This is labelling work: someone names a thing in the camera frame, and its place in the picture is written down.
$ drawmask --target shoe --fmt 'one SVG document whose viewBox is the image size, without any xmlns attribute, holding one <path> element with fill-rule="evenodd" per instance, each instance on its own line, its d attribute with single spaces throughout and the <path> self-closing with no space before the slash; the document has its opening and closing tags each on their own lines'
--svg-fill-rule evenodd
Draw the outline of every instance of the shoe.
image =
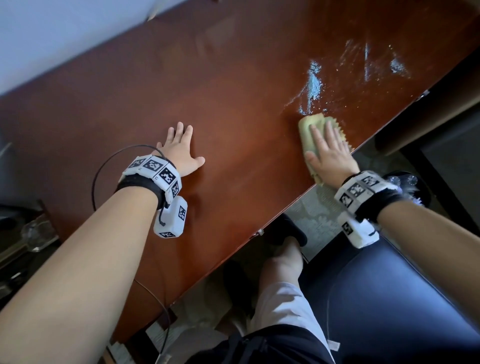
<svg viewBox="0 0 480 364">
<path fill-rule="evenodd" d="M 286 214 L 281 214 L 264 229 L 264 239 L 272 245 L 282 245 L 287 236 L 297 239 L 300 246 L 307 245 L 307 235 Z"/>
<path fill-rule="evenodd" d="M 243 310 L 247 317 L 255 313 L 252 307 L 254 289 L 240 264 L 229 260 L 223 267 L 223 284 L 230 296 L 233 306 Z"/>
</svg>

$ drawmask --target black chair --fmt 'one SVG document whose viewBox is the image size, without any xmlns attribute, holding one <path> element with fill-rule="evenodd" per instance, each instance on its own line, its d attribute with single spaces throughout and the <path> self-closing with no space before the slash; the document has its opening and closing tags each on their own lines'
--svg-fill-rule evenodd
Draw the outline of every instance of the black chair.
<svg viewBox="0 0 480 364">
<path fill-rule="evenodd" d="M 480 363 L 479 331 L 386 239 L 338 235 L 300 276 L 336 363 Z"/>
</svg>

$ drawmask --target sponge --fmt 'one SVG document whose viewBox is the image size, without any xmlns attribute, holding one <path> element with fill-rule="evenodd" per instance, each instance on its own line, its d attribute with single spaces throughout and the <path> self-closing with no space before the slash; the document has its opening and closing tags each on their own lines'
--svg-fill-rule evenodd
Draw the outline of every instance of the sponge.
<svg viewBox="0 0 480 364">
<path fill-rule="evenodd" d="M 338 122 L 336 122 L 336 119 L 332 118 L 331 116 L 325 117 L 322 113 L 320 114 L 315 114 L 311 116 L 305 116 L 303 119 L 299 121 L 299 132 L 300 132 L 300 139 L 301 139 L 301 145 L 303 148 L 303 154 L 305 155 L 305 152 L 310 150 L 314 152 L 318 158 L 320 158 L 318 154 L 317 147 L 315 146 L 315 143 L 312 138 L 312 133 L 310 133 L 310 125 L 315 125 L 317 129 L 324 134 L 325 130 L 325 123 L 327 121 L 330 121 L 332 123 L 333 128 L 338 128 L 340 131 L 340 136 L 342 137 L 342 140 L 347 140 L 345 138 L 345 133 L 340 129 Z M 313 168 L 310 166 L 310 164 L 305 161 L 307 164 L 307 168 L 310 171 L 310 175 L 312 175 L 313 179 L 315 180 L 315 183 L 318 185 L 323 185 L 322 179 L 315 173 Z"/>
</svg>

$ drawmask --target white wall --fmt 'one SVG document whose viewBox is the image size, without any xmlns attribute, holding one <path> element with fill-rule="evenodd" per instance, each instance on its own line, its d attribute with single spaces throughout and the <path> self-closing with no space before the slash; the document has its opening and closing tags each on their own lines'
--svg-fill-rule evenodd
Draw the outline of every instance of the white wall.
<svg viewBox="0 0 480 364">
<path fill-rule="evenodd" d="M 0 95 L 184 0 L 0 0 Z"/>
</svg>

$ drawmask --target forearm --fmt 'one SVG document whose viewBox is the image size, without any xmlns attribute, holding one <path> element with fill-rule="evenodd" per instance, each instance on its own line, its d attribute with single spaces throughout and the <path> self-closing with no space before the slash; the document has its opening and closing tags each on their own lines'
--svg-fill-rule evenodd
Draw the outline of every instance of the forearm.
<svg viewBox="0 0 480 364">
<path fill-rule="evenodd" d="M 98 359 L 121 314 L 157 204 L 145 188 L 124 188 L 65 241 L 3 309 L 0 363 Z"/>
<path fill-rule="evenodd" d="M 384 208 L 378 222 L 402 252 L 480 324 L 480 238 L 409 201 Z"/>
</svg>

